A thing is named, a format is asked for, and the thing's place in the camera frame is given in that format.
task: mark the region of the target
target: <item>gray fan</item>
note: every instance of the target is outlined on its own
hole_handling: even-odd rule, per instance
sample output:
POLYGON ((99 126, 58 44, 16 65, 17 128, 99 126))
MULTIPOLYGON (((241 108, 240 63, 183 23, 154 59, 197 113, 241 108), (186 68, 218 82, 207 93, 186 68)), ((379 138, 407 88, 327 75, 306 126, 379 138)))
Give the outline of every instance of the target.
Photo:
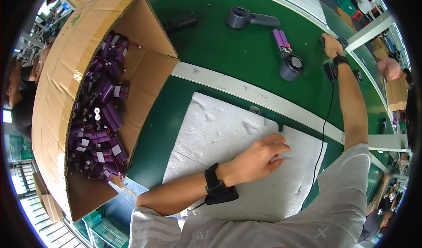
POLYGON ((248 23, 274 27, 280 26, 280 21, 276 17, 251 13, 249 10, 242 7, 233 7, 230 10, 230 14, 229 17, 227 17, 226 22, 228 25, 236 29, 242 29, 248 23))

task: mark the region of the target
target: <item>purple battery pack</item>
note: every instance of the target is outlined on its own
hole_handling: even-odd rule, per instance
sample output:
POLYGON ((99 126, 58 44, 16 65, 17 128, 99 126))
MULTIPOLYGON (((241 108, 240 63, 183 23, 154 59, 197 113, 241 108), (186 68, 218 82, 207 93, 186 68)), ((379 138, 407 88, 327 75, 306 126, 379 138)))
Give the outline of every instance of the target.
POLYGON ((114 102, 107 103, 107 108, 108 108, 108 111, 113 116, 113 119, 116 122, 117 126, 119 126, 120 128, 123 125, 123 120, 120 113, 117 111, 117 108, 114 105, 114 102))

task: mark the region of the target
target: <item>red stool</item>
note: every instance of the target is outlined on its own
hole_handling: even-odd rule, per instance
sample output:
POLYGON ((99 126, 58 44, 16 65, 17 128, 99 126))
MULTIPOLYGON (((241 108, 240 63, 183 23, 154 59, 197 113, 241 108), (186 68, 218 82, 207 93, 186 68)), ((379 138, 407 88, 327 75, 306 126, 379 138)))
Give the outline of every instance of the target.
POLYGON ((355 18, 356 20, 360 21, 363 17, 363 13, 358 9, 354 15, 351 16, 352 18, 355 18))

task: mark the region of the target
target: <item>black wristband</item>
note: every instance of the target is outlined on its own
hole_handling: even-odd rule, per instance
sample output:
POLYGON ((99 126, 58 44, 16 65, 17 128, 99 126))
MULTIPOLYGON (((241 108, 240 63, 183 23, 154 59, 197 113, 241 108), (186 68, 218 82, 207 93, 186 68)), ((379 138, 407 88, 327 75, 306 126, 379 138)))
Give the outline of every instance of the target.
POLYGON ((204 172, 205 180, 207 181, 207 186, 205 187, 205 190, 209 195, 214 197, 222 195, 227 191, 227 188, 224 185, 223 181, 218 180, 217 178, 217 175, 215 173, 215 169, 217 167, 218 163, 215 163, 204 172))
POLYGON ((341 64, 344 64, 344 63, 346 63, 350 66, 347 58, 340 55, 338 52, 337 52, 337 55, 333 58, 333 63, 334 63, 335 68, 337 68, 338 66, 340 66, 341 64))

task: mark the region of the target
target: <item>pink shirt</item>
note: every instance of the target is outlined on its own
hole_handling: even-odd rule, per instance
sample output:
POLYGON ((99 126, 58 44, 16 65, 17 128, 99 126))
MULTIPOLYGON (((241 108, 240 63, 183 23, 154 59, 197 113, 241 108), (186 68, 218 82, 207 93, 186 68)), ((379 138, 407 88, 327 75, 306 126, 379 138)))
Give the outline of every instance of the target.
POLYGON ((378 61, 378 67, 384 77, 386 68, 388 68, 388 71, 390 72, 391 80, 395 80, 400 77, 400 64, 398 64, 398 62, 393 58, 383 58, 378 61))

